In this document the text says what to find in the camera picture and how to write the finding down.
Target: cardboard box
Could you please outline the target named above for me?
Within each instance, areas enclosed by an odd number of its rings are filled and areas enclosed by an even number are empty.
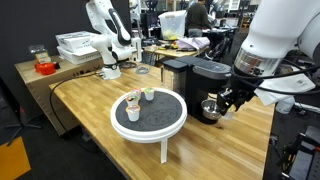
[[[94,33],[87,31],[80,31],[68,34],[56,35],[56,39],[60,47],[72,53],[82,51],[84,48],[91,47],[90,38]]]
[[[71,62],[72,64],[81,64],[101,57],[100,52],[91,46],[75,53],[69,52],[60,46],[58,46],[57,49],[60,57]]]

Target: metal stand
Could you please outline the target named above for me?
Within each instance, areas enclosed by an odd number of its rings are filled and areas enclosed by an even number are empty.
[[[19,128],[14,135],[10,138],[7,146],[10,146],[10,144],[12,143],[12,141],[17,137],[17,135],[19,134],[20,131],[22,131],[24,128],[29,127],[29,128],[36,128],[36,129],[42,129],[41,126],[36,126],[36,125],[31,125],[31,124],[27,124],[27,123],[22,123],[21,121],[21,116],[20,116],[20,111],[19,112],[15,112],[15,114],[17,115],[18,124],[13,124],[13,125],[9,125],[9,126],[5,126],[4,128],[6,129],[11,129],[11,128]]]
[[[1,76],[0,76],[0,95],[3,94],[3,98],[6,101],[6,103],[8,104],[9,108],[12,109],[13,113],[16,115],[19,123],[18,124],[13,124],[13,125],[9,125],[9,126],[5,126],[4,128],[9,129],[9,128],[16,128],[18,127],[19,129],[16,131],[16,133],[14,133],[14,135],[11,137],[11,139],[9,140],[7,146],[10,146],[10,144],[12,143],[13,139],[17,137],[17,135],[19,134],[20,131],[22,131],[25,127],[31,127],[31,128],[37,128],[37,129],[41,129],[41,126],[35,126],[35,125],[27,125],[27,123],[22,123],[21,121],[21,107],[20,104],[18,103],[18,101],[15,99],[14,95],[11,93],[10,89],[7,87],[6,83],[2,80]],[[1,102],[2,102],[2,106],[1,108],[6,107],[7,105],[3,103],[2,98],[0,98]]]

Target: person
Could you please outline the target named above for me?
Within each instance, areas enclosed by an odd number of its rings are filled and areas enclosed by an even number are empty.
[[[189,37],[202,37],[203,28],[211,29],[205,3],[205,0],[198,0],[187,11],[186,29]]]

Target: wooden table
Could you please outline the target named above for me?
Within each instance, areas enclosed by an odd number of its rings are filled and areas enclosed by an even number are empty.
[[[145,75],[122,69],[115,80],[97,76],[63,83],[54,91],[93,140],[122,173],[131,179],[262,179],[273,106],[253,98],[234,115],[215,125],[188,116],[168,140],[167,162],[161,164],[160,143],[128,141],[113,129],[110,109],[133,87],[160,87],[160,69]]]
[[[204,52],[208,47],[199,49],[198,51],[177,51],[175,49],[161,50],[161,49],[155,49],[155,48],[156,48],[155,46],[148,46],[144,50],[145,52],[154,53],[156,55],[179,58],[183,56],[197,56],[202,52]]]
[[[79,125],[79,122],[74,118],[72,113],[65,107],[65,105],[57,99],[55,96],[51,98],[55,112],[60,118],[57,119],[50,106],[50,93],[51,89],[49,85],[62,80],[70,79],[75,76],[84,74],[85,72],[94,71],[98,67],[103,66],[102,59],[96,59],[82,64],[72,64],[67,60],[63,60],[58,56],[50,57],[53,62],[59,62],[60,69],[57,69],[55,73],[50,75],[41,75],[35,72],[35,61],[27,61],[15,64],[15,67],[21,76],[23,82],[27,86],[31,95],[38,103],[48,120],[57,131],[59,136],[66,133],[66,130],[71,130]]]

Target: wall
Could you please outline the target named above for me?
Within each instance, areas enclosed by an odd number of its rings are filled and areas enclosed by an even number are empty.
[[[125,27],[131,32],[129,2],[113,0]],[[28,46],[43,44],[57,55],[55,35],[76,31],[95,32],[82,0],[2,1],[0,6],[0,76],[29,117],[42,114],[24,86],[14,64],[33,60]]]

